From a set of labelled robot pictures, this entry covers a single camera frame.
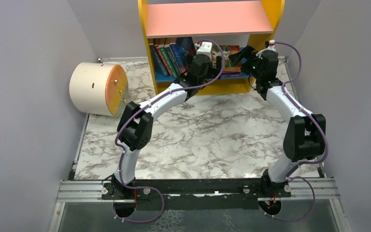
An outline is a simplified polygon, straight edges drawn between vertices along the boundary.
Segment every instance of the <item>floor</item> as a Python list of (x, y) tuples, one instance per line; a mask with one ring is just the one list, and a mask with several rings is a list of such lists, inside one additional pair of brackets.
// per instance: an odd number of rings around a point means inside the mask
[[(148, 63), (118, 64), (128, 76), (128, 101), (139, 103), (155, 95)], [(283, 60), (277, 76), (289, 79)], [(117, 125), (113, 117), (89, 117), (76, 180), (104, 179), (116, 171), (121, 154), (114, 145)], [(261, 177), (283, 155), (286, 128), (279, 112), (256, 91), (194, 96), (154, 122), (152, 139), (139, 155), (136, 178)], [(317, 177), (318, 172), (315, 165), (302, 165), (293, 175)]]

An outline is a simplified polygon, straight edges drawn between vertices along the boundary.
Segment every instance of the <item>white cylinder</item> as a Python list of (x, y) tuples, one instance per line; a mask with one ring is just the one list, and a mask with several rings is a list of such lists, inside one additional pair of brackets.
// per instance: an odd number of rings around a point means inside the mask
[(127, 76), (120, 65), (80, 63), (74, 70), (69, 93), (76, 108), (85, 113), (115, 116), (127, 91)]

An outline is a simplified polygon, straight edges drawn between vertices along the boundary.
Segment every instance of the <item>stack of books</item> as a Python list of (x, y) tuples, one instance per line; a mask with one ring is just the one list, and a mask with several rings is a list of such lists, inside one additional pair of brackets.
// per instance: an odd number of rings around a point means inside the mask
[[(156, 81), (173, 81), (181, 73), (188, 69), (187, 55), (196, 54), (193, 39), (191, 37), (148, 39), (151, 56), (156, 69)], [(229, 55), (238, 53), (238, 45), (221, 45), (225, 56), (225, 69), (221, 77), (241, 77), (241, 62), (232, 66)], [(211, 50), (213, 66), (216, 67), (216, 57), (221, 56), (218, 48), (213, 46)]]
[(177, 78), (188, 69), (187, 55), (196, 54), (191, 37), (149, 39), (156, 72)]

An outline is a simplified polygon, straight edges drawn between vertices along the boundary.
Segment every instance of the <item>wall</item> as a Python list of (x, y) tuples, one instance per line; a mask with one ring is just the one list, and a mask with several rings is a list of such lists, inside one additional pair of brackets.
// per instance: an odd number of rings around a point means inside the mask
[(0, 232), (49, 229), (84, 120), (69, 79), (95, 59), (66, 0), (0, 1)]
[[(371, 231), (371, 1), (322, 0), (297, 48), (299, 98), (327, 118), (326, 170), (351, 230)], [(297, 59), (288, 61), (296, 73)]]
[[(148, 0), (150, 4), (209, 1), (225, 0)], [(68, 0), (68, 2), (99, 58), (147, 56), (137, 0)], [(320, 0), (286, 0), (284, 17), (275, 38), (287, 43), (296, 43), (319, 2)], [(210, 39), (221, 44), (245, 46), (248, 35), (213, 36)], [(278, 51), (282, 56), (290, 54), (290, 50), (285, 47), (278, 48)]]

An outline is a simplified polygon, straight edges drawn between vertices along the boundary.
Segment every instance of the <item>marble pattern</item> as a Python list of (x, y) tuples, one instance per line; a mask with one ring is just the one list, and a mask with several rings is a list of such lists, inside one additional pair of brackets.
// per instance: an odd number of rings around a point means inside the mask
[[(129, 79), (129, 101), (155, 95), (148, 63), (119, 64)], [(278, 77), (288, 80), (283, 61)], [(113, 117), (90, 116), (76, 180), (104, 179), (117, 169), (117, 125)], [(139, 155), (136, 178), (260, 177), (283, 154), (286, 128), (279, 112), (256, 91), (194, 96), (154, 122), (152, 139)], [(295, 174), (318, 176), (315, 165), (302, 165)]]

